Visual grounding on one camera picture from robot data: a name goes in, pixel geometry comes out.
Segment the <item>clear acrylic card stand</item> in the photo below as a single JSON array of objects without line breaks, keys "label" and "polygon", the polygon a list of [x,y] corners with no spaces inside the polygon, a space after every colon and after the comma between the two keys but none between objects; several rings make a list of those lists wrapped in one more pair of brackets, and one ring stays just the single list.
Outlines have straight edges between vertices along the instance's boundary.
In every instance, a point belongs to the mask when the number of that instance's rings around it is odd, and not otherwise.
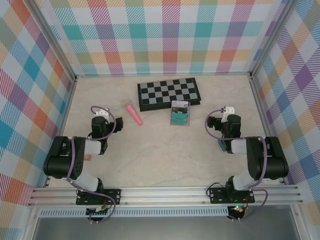
[{"label": "clear acrylic card stand", "polygon": [[[191,106],[191,104],[190,104],[190,102],[189,102],[189,107],[188,107],[188,114],[189,114],[189,121],[188,121],[188,125],[182,125],[182,126],[189,126],[190,125],[190,106]],[[170,125],[172,125],[171,124],[171,113],[172,113],[172,105],[171,105],[171,111],[170,111]]]}]

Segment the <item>plain teal card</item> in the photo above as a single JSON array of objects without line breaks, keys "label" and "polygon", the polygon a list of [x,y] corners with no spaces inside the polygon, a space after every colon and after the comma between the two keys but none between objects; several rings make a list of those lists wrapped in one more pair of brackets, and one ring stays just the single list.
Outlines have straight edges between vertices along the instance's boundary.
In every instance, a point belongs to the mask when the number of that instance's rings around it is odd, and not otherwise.
[{"label": "plain teal card", "polygon": [[189,125],[189,114],[183,112],[172,112],[170,117],[171,125],[188,126]]}]

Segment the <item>pink marker pen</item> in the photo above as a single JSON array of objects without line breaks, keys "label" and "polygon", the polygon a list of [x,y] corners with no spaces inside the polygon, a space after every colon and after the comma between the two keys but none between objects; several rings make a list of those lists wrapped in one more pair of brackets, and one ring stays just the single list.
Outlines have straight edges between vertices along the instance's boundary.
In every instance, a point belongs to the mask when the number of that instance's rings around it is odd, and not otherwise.
[{"label": "pink marker pen", "polygon": [[136,121],[136,123],[139,126],[141,126],[143,124],[143,122],[142,122],[141,118],[139,117],[139,115],[136,113],[136,111],[132,105],[132,102],[130,100],[125,100],[122,105],[130,113],[130,115]]}]

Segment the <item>black and grey chessboard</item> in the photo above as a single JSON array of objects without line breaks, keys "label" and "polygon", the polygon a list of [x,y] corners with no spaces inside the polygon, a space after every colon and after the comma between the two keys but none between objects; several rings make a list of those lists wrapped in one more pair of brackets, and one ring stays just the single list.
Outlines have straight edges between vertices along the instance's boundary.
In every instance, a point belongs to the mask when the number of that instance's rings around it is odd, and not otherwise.
[{"label": "black and grey chessboard", "polygon": [[172,101],[188,101],[195,106],[202,100],[194,77],[138,83],[137,93],[141,112],[169,109]]}]

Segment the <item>grey metal panel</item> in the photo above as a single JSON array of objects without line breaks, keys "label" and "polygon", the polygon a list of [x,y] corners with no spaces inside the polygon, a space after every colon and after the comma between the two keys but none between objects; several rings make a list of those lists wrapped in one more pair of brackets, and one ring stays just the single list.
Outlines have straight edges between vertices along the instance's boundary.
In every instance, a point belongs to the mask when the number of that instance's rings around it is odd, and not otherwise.
[{"label": "grey metal panel", "polygon": [[32,240],[300,240],[286,222],[231,222],[220,217],[112,218],[90,224],[83,218],[41,218]]}]

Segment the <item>aluminium frame rail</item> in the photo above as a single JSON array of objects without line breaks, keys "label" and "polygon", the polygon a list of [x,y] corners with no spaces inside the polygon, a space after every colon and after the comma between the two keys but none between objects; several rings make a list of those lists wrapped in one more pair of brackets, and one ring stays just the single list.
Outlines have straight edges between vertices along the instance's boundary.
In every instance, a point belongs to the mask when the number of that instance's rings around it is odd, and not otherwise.
[{"label": "aluminium frame rail", "polygon": [[71,141],[68,140],[68,137],[66,135],[63,135],[63,133],[75,94],[76,86],[77,81],[71,84],[70,94],[63,112],[61,126],[58,129],[57,135],[52,142],[48,156],[43,165],[43,171],[46,175],[43,184],[44,188],[49,186],[49,181],[52,177],[56,179],[62,179],[67,176],[67,165],[70,165],[71,163],[71,154],[69,153],[71,148]]},{"label": "aluminium frame rail", "polygon": [[270,125],[268,123],[268,119],[266,117],[266,114],[264,112],[264,109],[263,109],[263,104],[262,104],[262,101],[261,101],[261,97],[257,91],[257,87],[256,87],[256,84],[255,84],[255,81],[249,77],[248,78],[248,81],[249,81],[249,85],[250,85],[250,88],[251,88],[251,91],[252,91],[252,94],[253,94],[253,98],[254,98],[254,101],[255,101],[255,104],[256,104],[256,108],[257,108],[257,111],[258,111],[258,114],[259,114],[259,118],[260,118],[260,121],[261,121],[261,125],[262,125],[262,128],[263,128],[263,133],[264,133],[264,136],[265,137],[270,137],[272,136],[273,134],[271,133],[271,129],[270,129]]}]

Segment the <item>aluminium mounting rail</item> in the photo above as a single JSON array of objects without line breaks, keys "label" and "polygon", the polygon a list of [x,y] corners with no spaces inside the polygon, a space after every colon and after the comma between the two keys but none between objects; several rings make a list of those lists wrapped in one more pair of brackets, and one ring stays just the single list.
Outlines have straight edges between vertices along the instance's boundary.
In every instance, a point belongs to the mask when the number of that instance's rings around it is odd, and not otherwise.
[{"label": "aluminium mounting rail", "polygon": [[[118,207],[195,207],[195,206],[259,206],[301,205],[303,197],[296,185],[259,185],[253,191],[255,203],[211,204],[205,186],[178,187],[120,187]],[[76,205],[76,189],[73,187],[35,188],[30,197],[30,208],[100,207],[103,205]]]}]

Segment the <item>aluminium frame post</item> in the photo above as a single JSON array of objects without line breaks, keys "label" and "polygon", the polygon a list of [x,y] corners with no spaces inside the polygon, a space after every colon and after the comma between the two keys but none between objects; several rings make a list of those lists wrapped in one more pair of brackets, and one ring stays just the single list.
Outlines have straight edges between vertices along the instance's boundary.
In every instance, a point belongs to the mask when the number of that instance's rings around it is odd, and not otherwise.
[{"label": "aluminium frame post", "polygon": [[247,74],[250,80],[254,79],[262,67],[298,1],[274,0],[262,25],[262,33],[258,37],[257,44],[254,45],[252,59],[249,61],[250,65],[247,68]]},{"label": "aluminium frame post", "polygon": [[48,40],[49,45],[52,47],[53,51],[56,53],[57,58],[60,60],[63,69],[66,71],[68,76],[72,79],[73,82],[76,82],[76,75],[63,52],[57,38],[55,37],[50,25],[47,23],[45,16],[41,12],[40,8],[38,7],[36,0],[28,0],[30,6],[34,10],[34,13],[39,21],[39,25],[42,27],[42,31],[46,39]]}]

